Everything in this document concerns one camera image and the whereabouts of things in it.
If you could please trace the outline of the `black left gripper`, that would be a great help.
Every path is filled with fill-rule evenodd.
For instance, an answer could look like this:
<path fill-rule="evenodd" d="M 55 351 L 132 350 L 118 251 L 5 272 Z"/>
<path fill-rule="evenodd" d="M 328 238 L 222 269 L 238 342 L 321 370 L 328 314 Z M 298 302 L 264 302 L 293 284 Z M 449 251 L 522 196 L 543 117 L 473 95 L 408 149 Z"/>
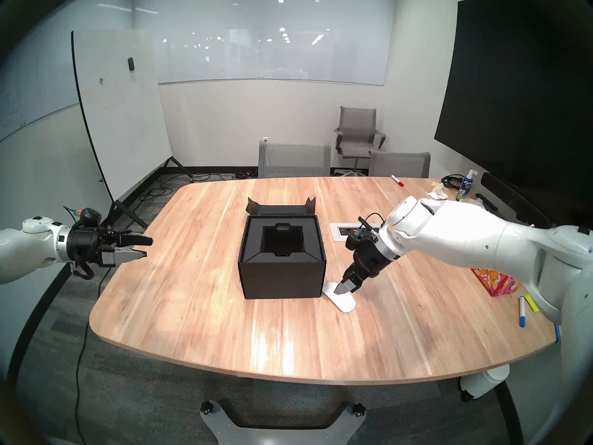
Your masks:
<path fill-rule="evenodd" d="M 67 236 L 67 257 L 76 265 L 119 266 L 147 257 L 142 250 L 115 246 L 151 246 L 153 239 L 132 231 L 73 226 Z"/>

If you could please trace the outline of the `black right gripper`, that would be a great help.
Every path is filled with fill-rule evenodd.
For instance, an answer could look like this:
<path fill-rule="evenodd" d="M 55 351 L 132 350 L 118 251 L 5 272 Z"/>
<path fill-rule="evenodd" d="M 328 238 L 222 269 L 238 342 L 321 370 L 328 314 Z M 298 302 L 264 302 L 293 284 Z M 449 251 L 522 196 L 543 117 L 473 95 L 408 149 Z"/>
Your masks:
<path fill-rule="evenodd" d="M 394 252 L 379 237 L 348 237 L 348 250 L 353 251 L 353 263 L 336 285 L 336 295 L 356 292 L 364 280 L 376 277 L 394 261 Z"/>

